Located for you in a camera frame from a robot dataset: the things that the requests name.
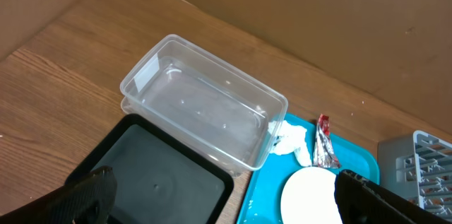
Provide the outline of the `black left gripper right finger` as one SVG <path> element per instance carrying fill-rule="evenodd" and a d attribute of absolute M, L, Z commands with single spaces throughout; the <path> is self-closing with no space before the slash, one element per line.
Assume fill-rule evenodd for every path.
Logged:
<path fill-rule="evenodd" d="M 336 176 L 334 197 L 343 224 L 450 224 L 351 170 Z"/>

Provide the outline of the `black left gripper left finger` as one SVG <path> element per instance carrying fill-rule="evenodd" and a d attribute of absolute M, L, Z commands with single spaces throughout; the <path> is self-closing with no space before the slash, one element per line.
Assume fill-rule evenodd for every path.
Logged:
<path fill-rule="evenodd" d="M 102 166 L 1 216 L 1 224 L 105 224 L 114 207 L 117 181 Z"/>

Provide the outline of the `large pink plate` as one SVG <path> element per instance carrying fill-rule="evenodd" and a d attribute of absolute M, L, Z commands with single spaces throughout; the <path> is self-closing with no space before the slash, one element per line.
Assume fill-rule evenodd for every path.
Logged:
<path fill-rule="evenodd" d="M 283 224 L 342 224 L 335 202 L 336 175 L 320 167 L 296 171 L 283 187 Z"/>

